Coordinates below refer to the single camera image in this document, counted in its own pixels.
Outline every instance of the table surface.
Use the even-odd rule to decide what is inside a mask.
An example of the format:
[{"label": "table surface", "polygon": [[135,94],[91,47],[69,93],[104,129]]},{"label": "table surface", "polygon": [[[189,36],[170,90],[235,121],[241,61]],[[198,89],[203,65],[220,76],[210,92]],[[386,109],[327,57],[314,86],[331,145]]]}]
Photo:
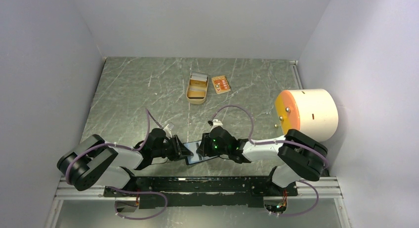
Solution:
[{"label": "table surface", "polygon": [[[210,77],[225,75],[231,91],[216,94],[210,82],[205,103],[190,104],[185,90],[191,71]],[[274,101],[282,90],[297,89],[295,75],[286,60],[226,58],[152,58],[109,57],[95,93],[83,139],[98,134],[106,141],[135,145],[144,140],[147,121],[145,108],[165,125],[172,122],[172,132],[182,142],[200,140],[208,132],[207,121],[220,107],[239,104],[254,116],[252,138],[277,136],[278,119]],[[247,138],[250,120],[236,108],[224,109],[217,119],[235,138]],[[154,159],[153,163],[165,159]],[[149,176],[252,176],[268,175],[277,161],[237,164],[216,158],[187,166],[185,161],[156,164],[136,171]]]}]

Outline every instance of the small orange package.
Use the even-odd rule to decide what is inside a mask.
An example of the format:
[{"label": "small orange package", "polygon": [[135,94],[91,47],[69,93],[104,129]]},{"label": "small orange package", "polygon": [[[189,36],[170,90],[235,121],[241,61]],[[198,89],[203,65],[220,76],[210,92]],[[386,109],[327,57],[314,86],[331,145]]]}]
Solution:
[{"label": "small orange package", "polygon": [[231,91],[230,84],[225,76],[213,77],[212,84],[214,85],[214,89],[217,94]]}]

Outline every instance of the white cylindrical container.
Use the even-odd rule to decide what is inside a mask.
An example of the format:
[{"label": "white cylindrical container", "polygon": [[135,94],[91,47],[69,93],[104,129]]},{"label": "white cylindrical container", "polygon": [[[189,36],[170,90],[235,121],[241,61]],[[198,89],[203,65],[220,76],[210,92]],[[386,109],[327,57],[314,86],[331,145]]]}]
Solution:
[{"label": "white cylindrical container", "polygon": [[336,131],[337,108],[326,90],[282,91],[275,108],[284,134],[297,129],[316,141],[326,141]]}]

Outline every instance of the white enclosure wall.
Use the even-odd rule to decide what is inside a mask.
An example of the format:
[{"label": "white enclosure wall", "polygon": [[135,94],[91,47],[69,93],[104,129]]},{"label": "white enclosure wall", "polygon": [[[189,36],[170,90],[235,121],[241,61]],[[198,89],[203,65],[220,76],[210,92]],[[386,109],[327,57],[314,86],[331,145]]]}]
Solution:
[{"label": "white enclosure wall", "polygon": [[103,66],[72,0],[0,0],[0,227],[43,227]]},{"label": "white enclosure wall", "polygon": [[105,56],[296,60],[329,0],[75,0]]},{"label": "white enclosure wall", "polygon": [[339,127],[326,146],[353,227],[419,226],[419,0],[331,0],[299,59]]}]

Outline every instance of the black metal plate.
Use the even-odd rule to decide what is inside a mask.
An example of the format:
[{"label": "black metal plate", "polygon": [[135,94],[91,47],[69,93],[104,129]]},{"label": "black metal plate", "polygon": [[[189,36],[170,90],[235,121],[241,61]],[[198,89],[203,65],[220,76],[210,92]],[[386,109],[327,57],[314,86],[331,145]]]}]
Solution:
[{"label": "black metal plate", "polygon": [[[282,196],[283,188],[269,182],[268,176],[246,177],[137,177],[140,191],[161,192],[168,197],[168,206],[248,205],[263,207],[263,197]],[[286,187],[288,196],[297,196],[295,183]],[[105,188],[105,197],[135,196]],[[160,196],[142,195],[140,209],[163,207]]]}]

